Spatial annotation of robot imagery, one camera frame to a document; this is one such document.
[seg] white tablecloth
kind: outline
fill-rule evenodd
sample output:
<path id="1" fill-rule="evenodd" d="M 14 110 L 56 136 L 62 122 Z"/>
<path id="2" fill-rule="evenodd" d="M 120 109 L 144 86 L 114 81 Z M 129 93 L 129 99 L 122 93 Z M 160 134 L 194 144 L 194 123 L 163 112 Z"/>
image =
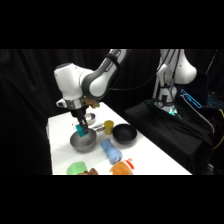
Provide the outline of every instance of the white tablecloth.
<path id="1" fill-rule="evenodd" d="M 100 108 L 89 108 L 87 113 L 96 115 L 96 123 L 90 127 L 104 123 L 106 120 L 114 121 L 115 126 L 127 123 L 104 103 L 100 104 Z M 133 159 L 136 175 L 190 175 L 187 170 L 139 132 L 135 143 L 128 146 L 117 143 L 113 135 L 98 133 L 94 150 L 91 153 L 82 154 L 70 145 L 70 138 L 76 131 L 77 124 L 77 119 L 73 118 L 71 113 L 49 118 L 48 124 L 54 175 L 66 175 L 67 169 L 76 162 L 85 162 L 88 170 L 95 168 L 100 175 L 109 174 L 112 165 L 100 146 L 100 142 L 107 138 L 110 138 L 114 147 L 123 153 L 124 159 Z"/>

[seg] black bowl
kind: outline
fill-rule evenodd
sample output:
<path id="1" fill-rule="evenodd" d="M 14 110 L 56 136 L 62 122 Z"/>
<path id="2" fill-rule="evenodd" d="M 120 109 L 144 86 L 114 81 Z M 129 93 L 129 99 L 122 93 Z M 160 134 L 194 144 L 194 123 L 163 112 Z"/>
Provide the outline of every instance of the black bowl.
<path id="1" fill-rule="evenodd" d="M 137 137 L 137 131 L 128 124 L 117 125 L 113 130 L 115 140 L 123 145 L 131 144 Z"/>

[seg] yellow cup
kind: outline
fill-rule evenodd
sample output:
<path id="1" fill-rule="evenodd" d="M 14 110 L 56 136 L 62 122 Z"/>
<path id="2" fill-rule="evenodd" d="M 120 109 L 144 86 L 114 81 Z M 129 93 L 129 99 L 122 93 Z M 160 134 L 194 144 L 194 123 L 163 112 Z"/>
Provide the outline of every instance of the yellow cup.
<path id="1" fill-rule="evenodd" d="M 105 127 L 105 133 L 107 135 L 111 135 L 113 133 L 114 122 L 113 121 L 106 121 L 104 123 L 104 127 Z"/>

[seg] black curtain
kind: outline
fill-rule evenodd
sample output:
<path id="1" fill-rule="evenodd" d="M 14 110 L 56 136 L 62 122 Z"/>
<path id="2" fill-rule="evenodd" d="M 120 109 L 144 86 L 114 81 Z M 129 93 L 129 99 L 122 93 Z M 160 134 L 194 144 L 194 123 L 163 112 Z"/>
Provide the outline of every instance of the black curtain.
<path id="1" fill-rule="evenodd" d="M 224 95 L 224 49 L 217 49 L 208 74 L 209 90 Z"/>
<path id="2" fill-rule="evenodd" d="M 0 50 L 0 174 L 52 173 L 46 125 L 49 117 L 67 112 L 55 105 L 62 95 L 53 72 L 58 65 L 68 62 L 96 70 L 109 50 Z M 206 71 L 213 57 L 211 50 L 187 49 L 186 55 L 192 65 Z M 116 88 L 142 84 L 156 71 L 159 60 L 159 49 L 133 49 Z M 103 102 L 123 116 L 126 109 L 152 98 L 155 80 L 131 92 L 110 91 Z"/>

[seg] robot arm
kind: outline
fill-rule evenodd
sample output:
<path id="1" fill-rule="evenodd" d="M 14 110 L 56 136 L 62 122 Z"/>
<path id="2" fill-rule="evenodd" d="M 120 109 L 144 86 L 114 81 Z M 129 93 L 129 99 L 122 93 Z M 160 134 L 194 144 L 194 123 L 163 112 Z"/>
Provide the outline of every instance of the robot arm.
<path id="1" fill-rule="evenodd" d="M 157 73 L 160 92 L 156 106 L 174 115 L 177 112 L 174 105 L 177 94 L 175 83 L 191 83 L 197 75 L 197 70 L 188 62 L 184 49 L 161 49 L 160 52 L 162 59 L 166 60 Z"/>
<path id="2" fill-rule="evenodd" d="M 85 133 L 88 133 L 88 125 L 84 96 L 90 100 L 101 100 L 130 52 L 131 49 L 112 49 L 95 72 L 72 63 L 56 68 L 56 82 L 63 95 L 57 106 L 71 110 Z"/>

